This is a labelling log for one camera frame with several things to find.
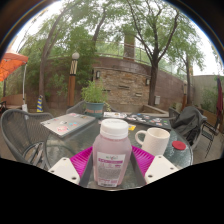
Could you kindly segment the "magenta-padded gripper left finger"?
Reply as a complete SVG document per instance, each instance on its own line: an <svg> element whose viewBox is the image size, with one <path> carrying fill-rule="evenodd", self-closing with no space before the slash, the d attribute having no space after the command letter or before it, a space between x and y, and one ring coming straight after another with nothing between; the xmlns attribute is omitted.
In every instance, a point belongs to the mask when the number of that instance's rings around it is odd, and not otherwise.
<svg viewBox="0 0 224 224"><path fill-rule="evenodd" d="M88 185L92 171L92 148L89 147L71 158L61 158L49 172L81 187Z"/></svg>

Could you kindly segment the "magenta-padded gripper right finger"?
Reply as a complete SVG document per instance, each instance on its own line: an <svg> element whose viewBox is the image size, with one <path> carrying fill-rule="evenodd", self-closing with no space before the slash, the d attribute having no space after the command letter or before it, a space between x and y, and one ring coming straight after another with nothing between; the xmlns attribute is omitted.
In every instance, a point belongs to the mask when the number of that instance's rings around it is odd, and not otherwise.
<svg viewBox="0 0 224 224"><path fill-rule="evenodd" d="M178 171L178 168L163 155L153 156L136 146L132 147L130 160L140 186L150 184Z"/></svg>

